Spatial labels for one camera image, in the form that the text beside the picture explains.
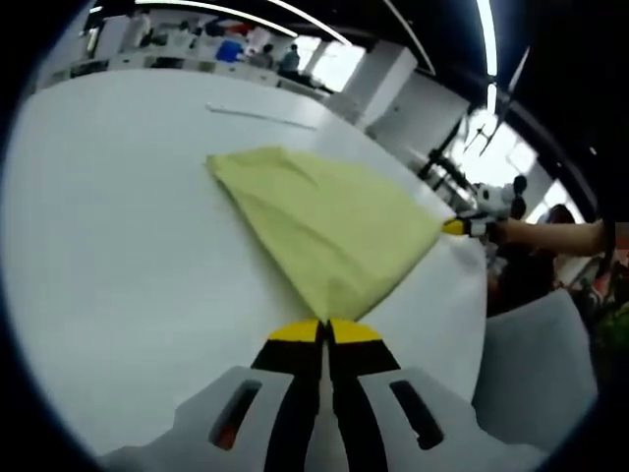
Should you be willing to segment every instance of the fluorescent light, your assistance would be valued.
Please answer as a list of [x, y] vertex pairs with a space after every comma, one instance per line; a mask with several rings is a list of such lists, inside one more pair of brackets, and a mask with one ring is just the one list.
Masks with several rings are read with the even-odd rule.
[[487, 74], [495, 76], [498, 73], [498, 59], [496, 56], [495, 31], [493, 30], [493, 16], [489, 0], [476, 0], [483, 24], [483, 38], [485, 39], [485, 56]]
[[334, 29], [332, 29], [331, 27], [329, 27], [325, 23], [320, 22], [316, 18], [311, 17], [308, 13], [300, 10], [299, 8], [295, 8], [295, 7], [293, 7], [292, 5], [289, 5], [286, 2], [282, 2], [282, 0], [266, 0], [266, 1], [273, 3], [273, 4], [277, 5], [278, 7], [282, 7], [283, 9], [288, 10], [289, 12], [292, 12], [292, 13], [294, 13], [295, 15], [297, 15], [299, 17], [302, 17], [304, 20], [312, 23], [316, 27], [321, 28], [322, 30], [327, 32], [332, 37], [338, 39], [339, 41], [341, 41], [346, 46], [351, 46], [352, 45], [352, 42], [347, 37], [345, 37], [343, 34], [335, 31]]
[[489, 84], [487, 86], [487, 112], [491, 115], [495, 115], [495, 101], [497, 99], [498, 89], [495, 84]]
[[252, 22], [260, 23], [261, 25], [265, 25], [266, 27], [273, 28], [274, 30], [278, 30], [292, 37], [297, 37], [297, 34], [287, 28], [281, 27], [276, 23], [272, 23], [264, 18], [256, 17], [254, 15], [250, 15], [249, 13], [240, 12], [238, 10], [234, 10], [231, 8], [220, 7], [218, 5], [211, 5], [209, 3], [201, 3], [201, 2], [189, 2], [186, 0], [136, 0], [136, 5], [173, 5], [180, 7], [194, 7], [194, 8], [204, 8], [206, 10], [213, 10], [216, 12], [227, 13], [228, 15], [233, 15], [235, 17], [241, 17], [246, 20], [251, 20]]
[[395, 8], [395, 5], [393, 5], [393, 3], [391, 3], [391, 0], [383, 0], [383, 1], [386, 4], [386, 6], [389, 7], [389, 10], [391, 10], [391, 13], [393, 14], [393, 16], [395, 18], [397, 18], [398, 22], [400, 22], [400, 24], [402, 25], [402, 28], [404, 28], [404, 30], [406, 30], [406, 32], [409, 34], [409, 36], [411, 36], [411, 39], [413, 39], [413, 42], [415, 43], [417, 48], [422, 53], [422, 56], [424, 57], [424, 60], [429, 65], [430, 72], [433, 75], [436, 75], [436, 72], [434, 71], [434, 67], [433, 67], [432, 63], [430, 62], [429, 56], [426, 54], [426, 51], [424, 50], [424, 47], [420, 43], [420, 40], [417, 38], [417, 35], [415, 34], [415, 32], [413, 31], [411, 26], [408, 24], [408, 22], [406, 20], [404, 20], [404, 17], [402, 17], [402, 15], [400, 15], [400, 12], [398, 12], [397, 8]]

